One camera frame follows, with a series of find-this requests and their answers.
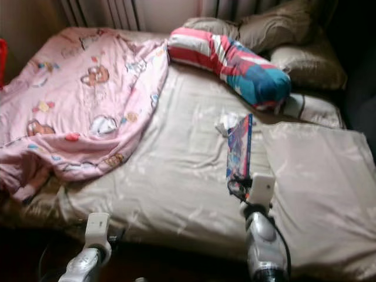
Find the colourful cartoon book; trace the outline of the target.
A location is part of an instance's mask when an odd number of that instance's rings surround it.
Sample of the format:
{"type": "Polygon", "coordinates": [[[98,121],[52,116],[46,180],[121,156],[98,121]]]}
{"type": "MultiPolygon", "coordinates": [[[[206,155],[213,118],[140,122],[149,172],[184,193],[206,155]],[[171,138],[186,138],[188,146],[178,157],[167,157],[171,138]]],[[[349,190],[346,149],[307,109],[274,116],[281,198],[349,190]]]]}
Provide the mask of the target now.
{"type": "Polygon", "coordinates": [[[250,154],[253,115],[237,120],[228,131],[227,180],[244,180],[250,177],[250,154]]]}

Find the beige bed sheet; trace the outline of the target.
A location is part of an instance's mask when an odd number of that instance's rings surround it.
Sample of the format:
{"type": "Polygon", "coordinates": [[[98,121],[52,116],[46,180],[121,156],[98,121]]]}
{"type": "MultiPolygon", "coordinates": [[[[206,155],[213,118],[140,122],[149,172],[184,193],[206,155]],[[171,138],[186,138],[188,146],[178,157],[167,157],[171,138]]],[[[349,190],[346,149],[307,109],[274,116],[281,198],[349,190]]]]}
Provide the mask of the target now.
{"type": "MultiPolygon", "coordinates": [[[[61,226],[93,212],[106,212],[112,223],[126,228],[128,241],[244,260],[240,202],[227,188],[228,140],[214,124],[223,113],[252,112],[217,76],[169,59],[156,110],[127,161],[90,180],[51,176],[25,202],[1,188],[3,221],[61,226]]],[[[317,125],[254,112],[252,173],[274,176],[261,130],[277,123],[317,125]]]]}

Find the white crumpled cloth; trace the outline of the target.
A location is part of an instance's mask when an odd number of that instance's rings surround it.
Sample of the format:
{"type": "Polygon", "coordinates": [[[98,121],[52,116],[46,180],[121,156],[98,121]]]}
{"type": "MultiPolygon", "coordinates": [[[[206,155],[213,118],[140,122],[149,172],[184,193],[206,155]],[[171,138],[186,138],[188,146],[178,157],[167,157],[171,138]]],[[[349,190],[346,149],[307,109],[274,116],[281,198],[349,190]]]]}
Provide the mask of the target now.
{"type": "Polygon", "coordinates": [[[223,137],[228,137],[231,130],[237,126],[242,118],[243,116],[237,113],[223,113],[215,122],[214,127],[223,137]]]}

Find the folded beige blanket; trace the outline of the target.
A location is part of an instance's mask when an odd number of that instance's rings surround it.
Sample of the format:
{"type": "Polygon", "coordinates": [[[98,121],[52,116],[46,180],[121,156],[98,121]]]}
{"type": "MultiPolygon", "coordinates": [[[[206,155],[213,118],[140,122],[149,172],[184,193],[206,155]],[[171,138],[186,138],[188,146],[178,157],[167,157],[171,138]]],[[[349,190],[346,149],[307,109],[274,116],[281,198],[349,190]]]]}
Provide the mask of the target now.
{"type": "Polygon", "coordinates": [[[287,122],[261,134],[293,274],[376,282],[376,164],[365,135],[287,122]]]}

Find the white dark-striped pillow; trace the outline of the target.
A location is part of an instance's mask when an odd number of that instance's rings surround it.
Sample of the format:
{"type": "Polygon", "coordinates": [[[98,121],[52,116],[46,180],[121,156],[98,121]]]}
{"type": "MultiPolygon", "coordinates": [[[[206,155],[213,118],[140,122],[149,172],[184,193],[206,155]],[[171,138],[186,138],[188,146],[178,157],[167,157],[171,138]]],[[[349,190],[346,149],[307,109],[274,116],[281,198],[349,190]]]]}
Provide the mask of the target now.
{"type": "Polygon", "coordinates": [[[340,110],[327,99],[304,93],[292,93],[280,113],[298,120],[330,128],[345,129],[340,110]]]}

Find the pink blue striped bolster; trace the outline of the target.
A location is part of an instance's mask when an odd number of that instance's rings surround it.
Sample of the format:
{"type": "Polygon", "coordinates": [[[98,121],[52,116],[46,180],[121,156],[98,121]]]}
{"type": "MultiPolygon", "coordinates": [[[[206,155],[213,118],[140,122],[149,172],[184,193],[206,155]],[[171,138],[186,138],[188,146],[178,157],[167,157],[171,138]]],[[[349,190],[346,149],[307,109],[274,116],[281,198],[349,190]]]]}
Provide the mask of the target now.
{"type": "Polygon", "coordinates": [[[287,73],[225,35],[177,28],[167,38],[171,60],[215,73],[258,111],[278,113],[290,96],[287,73]]]}

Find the pink cartoon print quilt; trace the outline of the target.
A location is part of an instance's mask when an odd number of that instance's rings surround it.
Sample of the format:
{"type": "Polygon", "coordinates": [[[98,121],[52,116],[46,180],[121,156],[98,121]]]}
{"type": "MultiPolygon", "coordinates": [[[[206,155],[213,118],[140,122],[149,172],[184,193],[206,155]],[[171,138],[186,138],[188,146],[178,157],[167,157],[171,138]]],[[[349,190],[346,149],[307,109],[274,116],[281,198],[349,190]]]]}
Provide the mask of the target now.
{"type": "Polygon", "coordinates": [[[0,187],[19,202],[51,176],[84,181],[135,152],[169,70],[166,38],[66,28],[0,92],[0,187]]]}

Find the beige patterned pillow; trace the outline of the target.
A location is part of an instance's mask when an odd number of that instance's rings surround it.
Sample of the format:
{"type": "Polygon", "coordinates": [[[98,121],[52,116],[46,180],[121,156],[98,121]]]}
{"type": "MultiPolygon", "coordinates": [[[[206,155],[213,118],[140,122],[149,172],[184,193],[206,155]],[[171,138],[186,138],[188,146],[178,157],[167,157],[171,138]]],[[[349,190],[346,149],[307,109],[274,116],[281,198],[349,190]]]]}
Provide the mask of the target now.
{"type": "Polygon", "coordinates": [[[281,45],[268,55],[299,88],[334,91],[346,86],[347,74],[321,28],[306,45],[281,45]]]}

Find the flat beige pillow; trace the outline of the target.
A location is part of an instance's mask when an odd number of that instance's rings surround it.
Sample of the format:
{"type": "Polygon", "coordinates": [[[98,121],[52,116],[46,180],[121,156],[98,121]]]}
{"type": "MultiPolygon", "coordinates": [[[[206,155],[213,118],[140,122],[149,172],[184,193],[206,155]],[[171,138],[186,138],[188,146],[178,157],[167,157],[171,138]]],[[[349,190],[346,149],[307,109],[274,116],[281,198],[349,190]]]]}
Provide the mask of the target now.
{"type": "Polygon", "coordinates": [[[228,38],[239,38],[239,25],[232,21],[224,21],[215,17],[193,17],[188,19],[182,27],[224,35],[228,38]]]}

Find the dark grey upholstered headboard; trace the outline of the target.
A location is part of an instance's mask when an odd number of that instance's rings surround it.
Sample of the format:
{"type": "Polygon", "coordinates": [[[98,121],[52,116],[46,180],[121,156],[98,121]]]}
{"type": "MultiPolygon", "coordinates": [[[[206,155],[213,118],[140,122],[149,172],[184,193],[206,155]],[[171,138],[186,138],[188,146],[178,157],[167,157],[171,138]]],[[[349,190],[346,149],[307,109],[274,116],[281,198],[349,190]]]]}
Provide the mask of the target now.
{"type": "Polygon", "coordinates": [[[328,38],[347,73],[341,110],[376,159],[376,0],[339,0],[328,38]]]}

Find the red sofa cushion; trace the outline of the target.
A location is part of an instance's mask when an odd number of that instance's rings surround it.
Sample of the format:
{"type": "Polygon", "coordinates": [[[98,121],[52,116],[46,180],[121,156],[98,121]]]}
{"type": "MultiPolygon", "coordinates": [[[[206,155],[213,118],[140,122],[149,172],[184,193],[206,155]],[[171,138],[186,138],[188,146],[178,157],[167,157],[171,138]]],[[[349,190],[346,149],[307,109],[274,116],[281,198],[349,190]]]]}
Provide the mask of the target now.
{"type": "Polygon", "coordinates": [[[0,90],[3,90],[5,86],[4,76],[5,68],[7,65],[8,46],[3,38],[0,38],[0,90]]]}

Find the grey pleated curtain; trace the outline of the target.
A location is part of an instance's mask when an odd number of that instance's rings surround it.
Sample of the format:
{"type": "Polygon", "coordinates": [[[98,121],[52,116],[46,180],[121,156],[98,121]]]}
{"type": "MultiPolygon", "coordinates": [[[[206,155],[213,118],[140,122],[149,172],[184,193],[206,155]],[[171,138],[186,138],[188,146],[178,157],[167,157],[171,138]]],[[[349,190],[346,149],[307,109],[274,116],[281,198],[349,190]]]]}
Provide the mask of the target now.
{"type": "Polygon", "coordinates": [[[244,17],[263,13],[286,0],[199,0],[199,17],[215,17],[225,21],[239,21],[244,17]]]}
{"type": "Polygon", "coordinates": [[[144,31],[137,0],[58,0],[69,26],[144,31]]]}

